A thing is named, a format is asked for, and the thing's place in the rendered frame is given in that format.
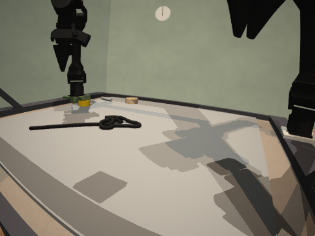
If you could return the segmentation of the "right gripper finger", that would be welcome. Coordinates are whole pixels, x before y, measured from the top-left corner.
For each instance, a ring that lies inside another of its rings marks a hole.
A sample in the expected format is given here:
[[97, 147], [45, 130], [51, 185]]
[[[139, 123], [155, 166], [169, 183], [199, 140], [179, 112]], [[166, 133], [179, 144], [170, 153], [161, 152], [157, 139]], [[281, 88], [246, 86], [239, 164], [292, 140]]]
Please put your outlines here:
[[241, 38], [248, 18], [251, 0], [227, 0], [234, 37]]
[[286, 0], [251, 0], [247, 22], [247, 38], [255, 39], [274, 12]]

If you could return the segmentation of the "black knotted rope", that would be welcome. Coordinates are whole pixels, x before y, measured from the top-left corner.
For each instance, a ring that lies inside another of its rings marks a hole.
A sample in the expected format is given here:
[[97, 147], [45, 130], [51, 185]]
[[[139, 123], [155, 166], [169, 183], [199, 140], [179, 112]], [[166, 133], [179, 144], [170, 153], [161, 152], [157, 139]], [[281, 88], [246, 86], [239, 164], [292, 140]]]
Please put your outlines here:
[[[114, 124], [115, 122], [123, 123], [126, 121], [131, 124]], [[29, 130], [40, 130], [49, 128], [66, 128], [66, 127], [77, 127], [77, 126], [99, 126], [103, 130], [110, 130], [113, 128], [139, 128], [141, 123], [127, 119], [123, 116], [118, 115], [106, 115], [105, 119], [100, 120], [99, 123], [72, 123], [72, 124], [54, 124], [54, 125], [44, 125], [44, 126], [30, 126]]]

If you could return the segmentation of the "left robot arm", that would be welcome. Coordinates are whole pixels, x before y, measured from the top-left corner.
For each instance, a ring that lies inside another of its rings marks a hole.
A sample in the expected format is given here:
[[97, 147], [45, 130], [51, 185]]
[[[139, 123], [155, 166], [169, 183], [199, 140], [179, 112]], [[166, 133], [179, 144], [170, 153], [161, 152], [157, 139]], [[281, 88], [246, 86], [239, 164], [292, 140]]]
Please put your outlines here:
[[[70, 95], [68, 96], [79, 97], [85, 95], [83, 83], [86, 83], [86, 73], [81, 64], [81, 45], [86, 47], [91, 38], [91, 35], [82, 32], [87, 23], [87, 9], [84, 7], [82, 0], [51, 0], [51, 3], [58, 15], [57, 22], [60, 20], [75, 22], [75, 26], [72, 27], [74, 32], [74, 44], [72, 44], [74, 55], [72, 55], [72, 63], [68, 68], [67, 79], [68, 84], [70, 84]], [[83, 13], [76, 13], [76, 9], [81, 9]], [[78, 83], [83, 79], [83, 83]]]

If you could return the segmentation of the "tan wooden disc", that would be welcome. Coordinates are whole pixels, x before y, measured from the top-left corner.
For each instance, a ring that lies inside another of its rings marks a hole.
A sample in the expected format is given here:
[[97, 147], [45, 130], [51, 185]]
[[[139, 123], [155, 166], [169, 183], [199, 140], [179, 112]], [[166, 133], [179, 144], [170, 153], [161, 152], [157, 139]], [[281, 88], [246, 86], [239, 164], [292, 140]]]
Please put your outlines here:
[[125, 98], [125, 103], [127, 103], [127, 104], [137, 104], [138, 103], [138, 98], [127, 97], [127, 98]]

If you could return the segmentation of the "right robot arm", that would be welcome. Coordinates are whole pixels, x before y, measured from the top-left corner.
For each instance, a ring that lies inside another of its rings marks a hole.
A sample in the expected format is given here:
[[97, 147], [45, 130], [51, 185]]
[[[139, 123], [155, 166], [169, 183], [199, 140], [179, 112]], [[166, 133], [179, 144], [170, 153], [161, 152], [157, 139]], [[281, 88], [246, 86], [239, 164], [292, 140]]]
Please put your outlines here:
[[315, 122], [315, 0], [293, 0], [300, 10], [300, 71], [289, 92], [287, 130], [312, 139]]

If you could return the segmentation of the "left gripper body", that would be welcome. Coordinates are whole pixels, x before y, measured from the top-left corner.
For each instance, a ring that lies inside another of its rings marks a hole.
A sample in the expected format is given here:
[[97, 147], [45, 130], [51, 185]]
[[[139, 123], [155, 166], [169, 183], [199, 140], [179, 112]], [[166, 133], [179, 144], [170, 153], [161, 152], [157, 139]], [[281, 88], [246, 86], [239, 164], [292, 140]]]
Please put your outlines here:
[[54, 39], [55, 39], [56, 40], [56, 44], [58, 44], [58, 45], [71, 45], [71, 44], [73, 44], [74, 43], [74, 38], [73, 38], [74, 37], [74, 32], [72, 31], [72, 27], [74, 27], [74, 26], [75, 26], [75, 22], [73, 22], [71, 20], [60, 20], [60, 21], [58, 21], [56, 23], [56, 28], [57, 29], [68, 29], [68, 30], [57, 30], [57, 29], [54, 29], [51, 32], [51, 41], [54, 42]]

